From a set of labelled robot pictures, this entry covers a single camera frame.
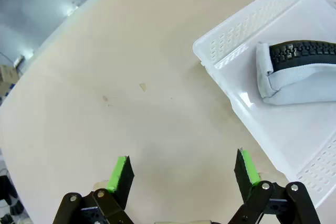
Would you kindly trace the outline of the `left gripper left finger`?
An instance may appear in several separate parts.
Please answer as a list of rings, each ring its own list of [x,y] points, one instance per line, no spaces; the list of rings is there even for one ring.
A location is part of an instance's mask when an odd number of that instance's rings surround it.
[[[125,212],[133,179],[129,156],[119,157],[104,188],[65,194],[52,224],[134,224]]]

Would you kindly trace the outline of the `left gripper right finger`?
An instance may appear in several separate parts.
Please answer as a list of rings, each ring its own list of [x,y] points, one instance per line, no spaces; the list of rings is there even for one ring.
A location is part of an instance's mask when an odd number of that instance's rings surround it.
[[[321,224],[303,183],[281,187],[262,180],[243,149],[237,150],[234,172],[243,204],[228,224],[259,224],[264,215],[275,215],[280,224]]]

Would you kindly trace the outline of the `white perforated plastic basket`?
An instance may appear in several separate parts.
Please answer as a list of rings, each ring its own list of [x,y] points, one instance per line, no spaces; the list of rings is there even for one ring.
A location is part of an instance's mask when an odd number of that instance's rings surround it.
[[[257,87],[257,47],[267,75],[310,56],[336,57],[336,0],[255,0],[199,38],[193,51],[275,168],[305,184],[315,206],[336,191],[336,101],[272,105]]]

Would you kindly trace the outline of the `grey pencil case black zipper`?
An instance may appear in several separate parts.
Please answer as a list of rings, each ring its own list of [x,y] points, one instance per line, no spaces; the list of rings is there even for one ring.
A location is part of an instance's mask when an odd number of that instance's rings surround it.
[[[265,103],[274,105],[336,101],[336,63],[310,63],[276,70],[270,45],[256,46],[257,85]]]

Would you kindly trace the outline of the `brown cardboard box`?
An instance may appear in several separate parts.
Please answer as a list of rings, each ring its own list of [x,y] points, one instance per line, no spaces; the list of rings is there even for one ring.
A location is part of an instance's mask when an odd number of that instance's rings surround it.
[[[0,96],[6,96],[19,80],[14,67],[0,65]]]

